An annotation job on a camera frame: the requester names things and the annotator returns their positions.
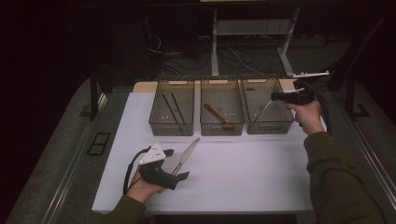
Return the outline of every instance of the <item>hand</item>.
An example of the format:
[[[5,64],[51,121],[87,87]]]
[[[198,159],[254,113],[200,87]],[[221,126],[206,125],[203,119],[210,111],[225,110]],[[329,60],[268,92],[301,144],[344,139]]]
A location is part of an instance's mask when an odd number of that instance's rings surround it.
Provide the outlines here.
[[[137,167],[134,177],[132,177],[131,183],[132,185],[126,191],[126,196],[141,203],[145,203],[154,193],[165,189],[164,187],[150,184],[146,180],[142,179],[142,176],[139,173],[139,167]]]
[[[296,112],[295,121],[303,125],[303,131],[308,135],[312,133],[324,132],[320,122],[320,103],[313,101],[307,105],[284,104],[287,109]]]

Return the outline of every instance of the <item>left hand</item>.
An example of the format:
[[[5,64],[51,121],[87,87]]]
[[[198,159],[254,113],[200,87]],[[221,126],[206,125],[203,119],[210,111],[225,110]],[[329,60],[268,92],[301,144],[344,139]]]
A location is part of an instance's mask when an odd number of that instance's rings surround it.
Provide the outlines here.
[[[139,173],[139,167],[137,167],[134,177],[132,177],[131,183],[132,185],[126,191],[126,196],[141,203],[145,203],[154,193],[165,189],[164,187],[150,184],[146,180],[142,179],[142,176]]]

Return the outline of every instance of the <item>transparent plastic bin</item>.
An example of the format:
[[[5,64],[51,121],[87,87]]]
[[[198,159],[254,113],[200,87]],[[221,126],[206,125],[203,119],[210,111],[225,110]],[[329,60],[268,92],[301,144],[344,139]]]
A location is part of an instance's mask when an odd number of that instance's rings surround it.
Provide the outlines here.
[[[162,77],[158,81],[149,125],[156,136],[192,136],[194,78]]]
[[[201,78],[201,135],[241,135],[244,114],[235,76]]]
[[[266,76],[242,76],[242,86],[247,109],[247,133],[287,133],[294,122],[293,115],[282,102],[270,103],[272,92],[283,92],[279,80]]]

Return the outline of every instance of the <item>metal rod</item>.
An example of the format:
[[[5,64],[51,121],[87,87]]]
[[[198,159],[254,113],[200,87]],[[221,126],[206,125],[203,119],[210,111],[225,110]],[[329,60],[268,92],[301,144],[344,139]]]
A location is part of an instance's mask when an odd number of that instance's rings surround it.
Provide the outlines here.
[[[175,95],[171,92],[171,95],[172,95],[172,99],[174,100],[174,102],[175,102],[175,105],[176,105],[176,108],[177,108],[177,110],[178,110],[178,114],[180,115],[180,117],[181,117],[181,120],[183,121],[183,123],[185,124],[186,123],[186,121],[183,119],[183,116],[181,115],[181,110],[180,110],[180,108],[178,107],[178,104],[177,104],[177,101],[176,101],[176,98],[175,98]]]
[[[253,120],[253,123],[255,123],[258,119],[259,119],[259,117],[262,115],[262,112],[264,112],[264,110],[268,107],[268,105],[269,104],[271,104],[273,101],[270,99],[269,101],[268,101],[268,104],[265,106],[265,108],[260,112],[260,114]]]
[[[90,84],[91,84],[91,121],[95,119],[99,108],[98,108],[98,84],[96,80],[95,71],[92,69],[90,73]]]
[[[212,33],[212,76],[219,75],[219,62],[218,62],[218,11],[213,10],[213,33]]]
[[[171,111],[172,116],[174,117],[174,120],[176,121],[176,123],[178,123],[178,121],[177,121],[177,119],[176,119],[176,116],[175,116],[175,114],[174,114],[174,112],[173,112],[171,106],[169,105],[169,102],[168,102],[168,100],[166,99],[166,97],[165,97],[164,94],[163,94],[163,99],[165,100],[166,104],[168,105],[168,108],[169,108],[169,110]]]
[[[299,13],[300,13],[300,8],[299,7],[295,8],[289,23],[288,32],[286,33],[285,43],[283,44],[282,49],[280,51],[281,55],[286,55],[286,51],[288,51],[289,43],[291,41],[291,37],[293,36],[294,27],[297,23],[297,18]]]

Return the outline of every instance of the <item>black device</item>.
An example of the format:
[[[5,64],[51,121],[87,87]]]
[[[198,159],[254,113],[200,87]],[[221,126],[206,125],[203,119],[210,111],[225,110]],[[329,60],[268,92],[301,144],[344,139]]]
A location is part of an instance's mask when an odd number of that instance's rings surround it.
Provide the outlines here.
[[[315,100],[315,93],[312,91],[294,91],[294,92],[273,92],[271,100],[280,100],[294,105],[306,105]]]
[[[139,173],[142,175],[144,180],[151,184],[155,184],[167,189],[175,189],[178,181],[187,179],[190,172],[180,175],[168,174],[161,168],[163,162],[164,160],[161,160],[140,165]]]
[[[142,161],[140,161],[139,173],[141,174],[142,179],[151,184],[155,184],[167,189],[175,189],[179,181],[185,180],[189,176],[190,172],[179,175],[171,175],[166,173],[161,168],[161,166],[163,165],[164,158],[172,156],[174,154],[174,150],[166,149],[162,151],[159,149],[158,145],[155,145],[154,147],[148,147],[139,151],[132,159],[132,162],[128,165],[128,170],[126,172],[123,184],[123,194],[126,194],[126,191],[128,190],[129,179],[131,177],[132,169],[134,168],[134,162],[142,153],[148,153],[148,158],[151,161],[147,161],[144,164],[142,164]]]
[[[271,100],[280,100],[294,105],[306,105],[315,100],[316,93],[311,88],[307,88],[305,83],[296,80],[293,84],[297,91],[273,92],[271,93]]]

